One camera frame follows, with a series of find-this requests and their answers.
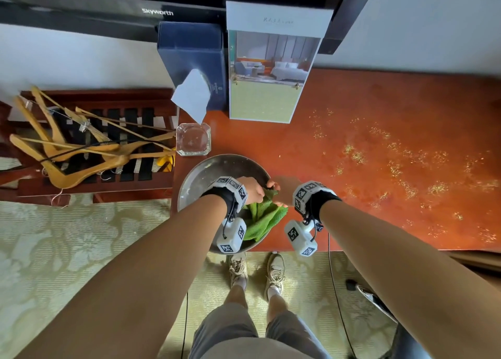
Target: wrist tracker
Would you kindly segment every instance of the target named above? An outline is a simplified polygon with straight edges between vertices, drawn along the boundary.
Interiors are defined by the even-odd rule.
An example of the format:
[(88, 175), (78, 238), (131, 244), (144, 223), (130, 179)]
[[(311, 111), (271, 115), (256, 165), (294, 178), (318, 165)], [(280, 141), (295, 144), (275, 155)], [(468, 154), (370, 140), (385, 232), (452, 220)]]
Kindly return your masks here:
[(201, 197), (214, 194), (221, 197), (226, 203), (226, 217), (217, 229), (216, 245), (226, 255), (240, 250), (247, 226), (242, 218), (236, 217), (247, 201), (247, 190), (244, 185), (233, 177), (219, 177), (214, 181)]
[[(320, 209), (332, 199), (342, 201), (334, 191), (316, 181), (306, 182), (294, 191), (294, 208), (303, 217), (303, 222), (290, 221), (285, 225), (285, 233), (301, 256), (311, 256), (318, 249), (315, 237), (324, 227), (320, 221)], [(313, 228), (315, 235), (312, 237), (310, 231)]]

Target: orange table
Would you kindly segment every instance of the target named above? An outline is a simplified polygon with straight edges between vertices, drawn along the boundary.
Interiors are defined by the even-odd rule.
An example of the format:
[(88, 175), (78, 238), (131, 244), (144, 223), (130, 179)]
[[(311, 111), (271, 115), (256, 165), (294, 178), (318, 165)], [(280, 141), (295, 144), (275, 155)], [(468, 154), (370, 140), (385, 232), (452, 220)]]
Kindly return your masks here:
[[(180, 122), (191, 122), (181, 113)], [(501, 81), (314, 69), (291, 124), (208, 112), (210, 155), (315, 179), (439, 249), (501, 249)], [(177, 157), (172, 210), (204, 157)], [(290, 210), (255, 250), (290, 251)], [(327, 250), (327, 233), (317, 236)], [(339, 246), (331, 240), (331, 250)]]

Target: foot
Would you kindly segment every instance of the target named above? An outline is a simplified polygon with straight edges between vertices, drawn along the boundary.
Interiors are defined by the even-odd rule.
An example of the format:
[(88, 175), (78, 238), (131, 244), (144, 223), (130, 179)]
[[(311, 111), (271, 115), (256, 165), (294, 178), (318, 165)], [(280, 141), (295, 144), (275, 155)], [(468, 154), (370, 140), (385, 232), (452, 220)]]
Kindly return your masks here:
[(268, 260), (268, 280), (265, 288), (265, 299), (269, 302), (273, 294), (282, 294), (285, 280), (285, 262), (282, 255), (272, 254)]
[(243, 290), (247, 286), (247, 255), (245, 252), (228, 257), (229, 263), (229, 286), (240, 285)]

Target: white sock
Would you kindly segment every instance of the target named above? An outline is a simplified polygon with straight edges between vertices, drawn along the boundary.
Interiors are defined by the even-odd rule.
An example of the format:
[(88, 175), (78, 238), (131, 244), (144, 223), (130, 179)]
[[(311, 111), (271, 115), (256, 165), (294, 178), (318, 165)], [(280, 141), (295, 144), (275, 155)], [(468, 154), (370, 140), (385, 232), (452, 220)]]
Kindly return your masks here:
[(240, 285), (243, 290), (246, 289), (247, 286), (247, 280), (245, 276), (237, 276), (235, 277), (235, 281), (233, 281), (233, 286), (235, 285)]
[(274, 296), (275, 294), (278, 294), (280, 296), (280, 291), (273, 285), (268, 288), (267, 293), (268, 293), (268, 301), (271, 300), (272, 296)]

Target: black wrist strap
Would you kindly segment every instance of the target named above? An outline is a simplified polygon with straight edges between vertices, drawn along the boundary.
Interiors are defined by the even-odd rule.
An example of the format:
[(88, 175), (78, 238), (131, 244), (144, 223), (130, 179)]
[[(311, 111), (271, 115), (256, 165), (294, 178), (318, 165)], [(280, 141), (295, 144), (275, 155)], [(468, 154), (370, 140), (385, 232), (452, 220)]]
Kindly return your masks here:
[(204, 192), (200, 197), (202, 198), (203, 196), (208, 196), (209, 194), (214, 194), (216, 196), (221, 197), (224, 202), (226, 202), (226, 207), (228, 207), (228, 210), (226, 211), (226, 217), (231, 216), (231, 212), (233, 211), (234, 214), (236, 214), (236, 200), (235, 200), (235, 195), (225, 187), (212, 187), (206, 192)]
[(328, 191), (319, 191), (316, 192), (315, 194), (312, 194), (310, 200), (308, 201), (310, 206), (309, 211), (311, 217), (316, 221), (320, 221), (320, 209), (322, 208), (325, 202), (330, 201), (332, 199), (342, 202), (340, 197), (335, 196), (334, 194)]

